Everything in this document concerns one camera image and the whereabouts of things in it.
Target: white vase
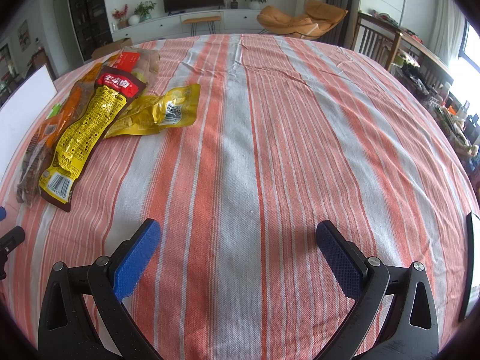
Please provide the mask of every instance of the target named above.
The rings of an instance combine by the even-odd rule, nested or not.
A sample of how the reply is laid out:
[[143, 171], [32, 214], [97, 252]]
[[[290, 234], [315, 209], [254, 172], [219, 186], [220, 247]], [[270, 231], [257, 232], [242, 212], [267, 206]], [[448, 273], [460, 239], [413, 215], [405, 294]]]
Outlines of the white vase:
[[131, 15], [128, 19], [128, 24], [134, 26], [135, 24], [140, 23], [140, 16], [138, 15]]
[[256, 11], [260, 10], [260, 2], [259, 1], [250, 1], [248, 4], [248, 8], [255, 9]]

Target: green vase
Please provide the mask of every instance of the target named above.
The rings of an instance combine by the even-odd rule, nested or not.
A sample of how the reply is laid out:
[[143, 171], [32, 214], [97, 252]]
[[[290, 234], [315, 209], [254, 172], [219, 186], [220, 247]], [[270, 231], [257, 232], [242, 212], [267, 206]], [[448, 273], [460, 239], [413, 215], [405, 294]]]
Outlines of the green vase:
[[143, 15], [142, 17], [140, 17], [140, 21], [145, 21], [145, 20], [148, 20], [148, 19], [151, 19], [151, 18], [152, 18], [152, 15], [147, 13], [146, 15]]

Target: barcode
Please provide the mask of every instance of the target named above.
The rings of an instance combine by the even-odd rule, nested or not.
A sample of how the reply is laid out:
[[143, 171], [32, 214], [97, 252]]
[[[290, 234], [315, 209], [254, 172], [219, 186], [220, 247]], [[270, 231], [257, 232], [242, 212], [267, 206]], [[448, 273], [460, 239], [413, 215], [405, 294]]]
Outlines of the barcode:
[[57, 126], [56, 124], [51, 124], [50, 126], [47, 126], [45, 128], [45, 135], [50, 135], [52, 132], [54, 132], [56, 126]]
[[46, 187], [59, 198], [68, 200], [72, 182], [73, 180], [71, 178], [55, 172]]
[[172, 103], [166, 103], [165, 118], [160, 123], [160, 126], [166, 124], [177, 124], [182, 118], [182, 106], [173, 105]]

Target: door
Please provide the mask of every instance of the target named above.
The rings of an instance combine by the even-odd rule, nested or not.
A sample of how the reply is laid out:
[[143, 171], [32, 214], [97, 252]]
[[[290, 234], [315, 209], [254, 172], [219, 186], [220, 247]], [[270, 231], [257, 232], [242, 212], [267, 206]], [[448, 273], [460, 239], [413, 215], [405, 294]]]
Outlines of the door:
[[53, 11], [68, 64], [71, 69], [76, 69], [82, 66], [83, 59], [71, 23], [67, 0], [53, 0]]

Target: snack package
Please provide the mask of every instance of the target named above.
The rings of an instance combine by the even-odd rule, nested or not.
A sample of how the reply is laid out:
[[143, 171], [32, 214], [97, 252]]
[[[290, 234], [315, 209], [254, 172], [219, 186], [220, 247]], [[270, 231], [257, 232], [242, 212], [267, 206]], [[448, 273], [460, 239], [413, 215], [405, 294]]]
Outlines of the snack package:
[[66, 212], [76, 183], [110, 126], [146, 84], [126, 71], [103, 67], [85, 113], [62, 133], [38, 182], [41, 196]]
[[55, 142], [61, 133], [85, 112], [86, 105], [95, 90], [95, 78], [103, 66], [114, 66], [129, 72], [148, 86], [155, 81], [158, 64], [158, 50], [124, 47], [120, 53], [111, 56], [104, 63], [95, 64], [78, 80], [66, 100], [54, 106], [49, 117], [40, 125], [28, 145], [17, 185], [18, 202], [31, 205], [38, 192], [40, 174], [51, 161]]
[[139, 96], [123, 112], [105, 135], [157, 134], [164, 128], [192, 125], [197, 117], [200, 85], [169, 90], [163, 96]]

